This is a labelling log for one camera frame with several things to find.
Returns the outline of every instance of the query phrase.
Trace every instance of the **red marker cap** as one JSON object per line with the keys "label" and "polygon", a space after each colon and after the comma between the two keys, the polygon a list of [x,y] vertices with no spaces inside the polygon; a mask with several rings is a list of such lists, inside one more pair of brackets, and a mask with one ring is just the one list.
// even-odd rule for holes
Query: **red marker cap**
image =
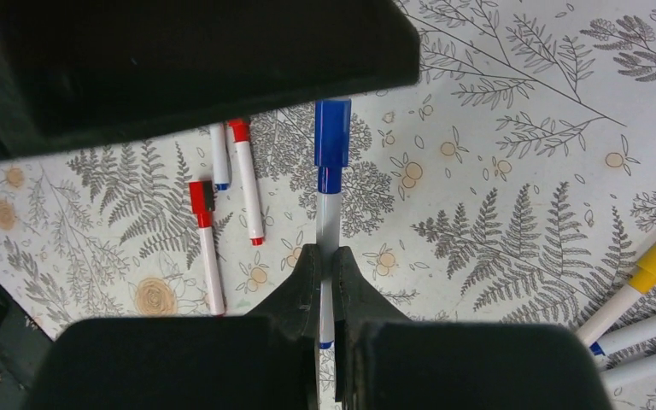
{"label": "red marker cap", "polygon": [[197,217],[197,226],[209,228],[213,225],[212,212],[214,211],[213,181],[190,182],[190,202],[192,213]]}
{"label": "red marker cap", "polygon": [[232,128],[232,134],[235,136],[236,143],[250,141],[250,126],[247,121],[238,118],[227,121],[227,125]]}

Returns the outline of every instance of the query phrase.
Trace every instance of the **red marker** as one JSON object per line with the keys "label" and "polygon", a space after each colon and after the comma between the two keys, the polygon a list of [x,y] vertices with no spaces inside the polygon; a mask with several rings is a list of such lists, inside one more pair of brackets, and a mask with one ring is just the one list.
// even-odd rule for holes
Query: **red marker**
{"label": "red marker", "polygon": [[225,301],[222,297],[220,272],[217,267],[217,254],[213,240],[214,195],[213,181],[190,182],[190,200],[192,213],[197,217],[197,227],[200,232],[202,258],[205,261],[205,285],[210,300],[213,316],[225,314]]}
{"label": "red marker", "polygon": [[240,166],[240,178],[243,181],[243,195],[245,196],[245,209],[248,213],[248,235],[253,246],[259,246],[262,245],[265,239],[265,233],[262,230],[258,184],[255,181],[253,155],[250,152],[250,128],[248,123],[243,120],[231,120],[228,124],[235,136],[237,164]]}

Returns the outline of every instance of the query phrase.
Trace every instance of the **patterned tablecloth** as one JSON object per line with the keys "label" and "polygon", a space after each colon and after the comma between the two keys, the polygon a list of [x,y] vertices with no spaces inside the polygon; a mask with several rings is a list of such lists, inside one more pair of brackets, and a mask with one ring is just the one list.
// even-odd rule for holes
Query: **patterned tablecloth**
{"label": "patterned tablecloth", "polygon": [[[354,99],[342,224],[412,318],[573,328],[656,240],[656,6],[570,1],[400,4],[421,81]],[[266,243],[249,246],[234,167],[216,212],[230,314],[315,235],[313,105],[256,115],[252,132]],[[211,173],[208,138],[0,163],[0,283],[51,337],[87,317],[207,313],[186,184]],[[620,324],[653,314],[656,289]],[[656,338],[603,365],[654,351]],[[321,363],[327,393],[330,352]],[[611,397],[656,410],[656,376]]]}

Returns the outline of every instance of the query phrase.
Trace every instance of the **marker cap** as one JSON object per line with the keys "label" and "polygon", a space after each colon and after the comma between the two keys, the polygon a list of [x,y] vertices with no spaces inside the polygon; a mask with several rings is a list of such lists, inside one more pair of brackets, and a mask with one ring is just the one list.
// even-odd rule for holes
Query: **marker cap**
{"label": "marker cap", "polygon": [[197,217],[197,226],[200,228],[212,226],[210,213],[214,211],[213,181],[193,181],[188,186],[192,213]]}
{"label": "marker cap", "polygon": [[248,121],[242,119],[229,120],[227,125],[232,128],[232,134],[235,136],[236,143],[244,143],[250,141],[250,126]]}
{"label": "marker cap", "polygon": [[320,100],[315,103],[315,166],[318,192],[341,191],[342,169],[349,165],[351,101]]}

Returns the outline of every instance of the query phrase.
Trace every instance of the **blue marker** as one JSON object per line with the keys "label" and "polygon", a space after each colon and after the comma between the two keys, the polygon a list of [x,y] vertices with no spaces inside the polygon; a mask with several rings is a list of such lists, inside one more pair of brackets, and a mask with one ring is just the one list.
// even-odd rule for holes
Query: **blue marker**
{"label": "blue marker", "polygon": [[[315,166],[318,167],[316,238],[324,266],[338,250],[341,239],[341,173],[349,165],[350,99],[315,103]],[[320,348],[333,344],[331,274],[320,281]]]}

